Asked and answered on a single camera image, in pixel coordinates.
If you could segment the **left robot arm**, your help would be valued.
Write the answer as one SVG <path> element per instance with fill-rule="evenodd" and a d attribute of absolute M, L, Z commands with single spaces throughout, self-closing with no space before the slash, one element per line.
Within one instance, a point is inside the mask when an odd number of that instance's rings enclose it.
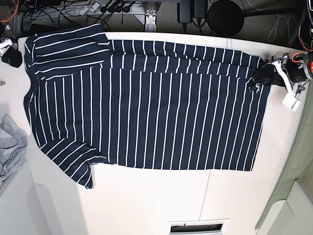
<path fill-rule="evenodd" d="M 272 56 L 260 67 L 249 82 L 249 89 L 256 91 L 260 86 L 284 87 L 294 97 L 313 81 L 313 2 L 306 1 L 304 16 L 295 33 L 302 51 L 285 53 L 281 58 Z"/>

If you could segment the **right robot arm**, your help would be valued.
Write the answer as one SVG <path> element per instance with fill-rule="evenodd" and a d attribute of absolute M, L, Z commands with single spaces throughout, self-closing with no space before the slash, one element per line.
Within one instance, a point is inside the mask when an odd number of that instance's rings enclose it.
<path fill-rule="evenodd" d="M 17 15 L 19 7 L 18 0 L 12 0 L 11 2 L 12 8 L 8 13 L 11 13 L 14 9 L 13 13 L 8 19 L 0 19 L 0 58 L 4 63 L 14 68 L 19 68 L 22 64 L 22 54 L 19 51 L 17 39 L 15 36 L 6 36 L 6 31 L 11 29 L 9 21 Z"/>

